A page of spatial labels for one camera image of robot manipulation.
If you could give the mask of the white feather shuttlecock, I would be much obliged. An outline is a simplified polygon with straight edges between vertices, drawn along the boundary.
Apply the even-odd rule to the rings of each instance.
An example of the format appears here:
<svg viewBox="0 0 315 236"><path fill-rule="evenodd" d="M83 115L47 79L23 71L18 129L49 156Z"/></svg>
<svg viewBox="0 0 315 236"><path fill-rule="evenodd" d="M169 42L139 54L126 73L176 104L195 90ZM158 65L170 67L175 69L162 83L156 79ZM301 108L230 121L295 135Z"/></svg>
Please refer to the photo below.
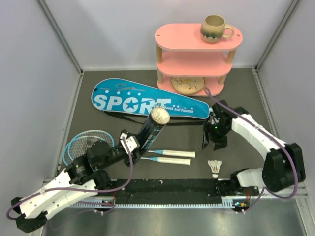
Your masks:
<svg viewBox="0 0 315 236"><path fill-rule="evenodd" d="M222 161L219 161L219 160L208 160L207 163L208 163L209 167L211 168L212 177L213 178L218 178L219 177L220 168L221 168L221 165L222 165Z"/></svg>
<svg viewBox="0 0 315 236"><path fill-rule="evenodd" d="M160 125L166 125L170 121L168 111L162 107L154 107L150 112L150 116L154 122Z"/></svg>

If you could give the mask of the black shuttlecock tube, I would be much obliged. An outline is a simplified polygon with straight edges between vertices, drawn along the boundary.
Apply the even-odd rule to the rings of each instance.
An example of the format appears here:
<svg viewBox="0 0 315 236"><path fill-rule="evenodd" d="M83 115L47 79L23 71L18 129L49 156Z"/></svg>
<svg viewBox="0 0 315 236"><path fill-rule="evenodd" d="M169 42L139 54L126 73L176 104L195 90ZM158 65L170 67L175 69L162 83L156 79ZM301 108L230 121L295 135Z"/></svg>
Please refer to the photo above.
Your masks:
<svg viewBox="0 0 315 236"><path fill-rule="evenodd" d="M159 135L160 131L165 126L166 125L160 125L154 122L149 114L145 122L143 123L142 127L140 128L139 132L136 134L136 138L140 143L140 149L147 152L149 147L152 145L154 140Z"/></svg>

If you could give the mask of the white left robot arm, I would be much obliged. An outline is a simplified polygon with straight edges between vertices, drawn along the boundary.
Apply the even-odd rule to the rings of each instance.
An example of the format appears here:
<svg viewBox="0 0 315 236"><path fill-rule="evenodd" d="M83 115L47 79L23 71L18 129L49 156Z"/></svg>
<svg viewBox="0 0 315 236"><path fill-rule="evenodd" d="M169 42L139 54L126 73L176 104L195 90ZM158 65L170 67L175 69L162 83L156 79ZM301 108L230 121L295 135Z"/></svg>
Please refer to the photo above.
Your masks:
<svg viewBox="0 0 315 236"><path fill-rule="evenodd" d="M131 181L114 187L106 168L124 161L132 169L147 150L148 137L121 132L114 147L96 135L79 135L68 144L73 158L52 181L24 197L14 198L10 210L19 214L16 226L24 233L33 232L65 208L98 194L106 195L125 188Z"/></svg>

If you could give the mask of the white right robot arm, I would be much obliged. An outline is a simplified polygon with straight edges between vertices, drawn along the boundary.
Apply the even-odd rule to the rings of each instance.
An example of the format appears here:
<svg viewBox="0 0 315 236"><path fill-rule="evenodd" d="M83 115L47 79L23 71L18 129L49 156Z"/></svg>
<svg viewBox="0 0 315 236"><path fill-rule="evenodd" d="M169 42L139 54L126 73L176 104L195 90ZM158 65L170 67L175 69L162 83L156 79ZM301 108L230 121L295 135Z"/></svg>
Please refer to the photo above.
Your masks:
<svg viewBox="0 0 315 236"><path fill-rule="evenodd" d="M297 143L288 144L259 125L243 107L230 108L225 100L209 109L208 121L203 125L202 146L214 143L213 150L227 147L227 134L234 131L261 155L262 168L242 169L230 176L230 190L237 195L248 187L265 187L279 192L306 179L302 149Z"/></svg>

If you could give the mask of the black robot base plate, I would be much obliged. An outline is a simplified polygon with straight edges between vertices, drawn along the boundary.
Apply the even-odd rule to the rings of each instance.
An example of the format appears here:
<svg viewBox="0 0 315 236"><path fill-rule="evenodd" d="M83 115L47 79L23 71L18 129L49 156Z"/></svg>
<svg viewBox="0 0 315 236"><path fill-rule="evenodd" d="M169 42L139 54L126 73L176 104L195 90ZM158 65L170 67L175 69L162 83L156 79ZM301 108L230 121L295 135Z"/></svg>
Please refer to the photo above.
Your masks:
<svg viewBox="0 0 315 236"><path fill-rule="evenodd" d="M220 204L235 192L228 180L133 179L114 195L118 204Z"/></svg>

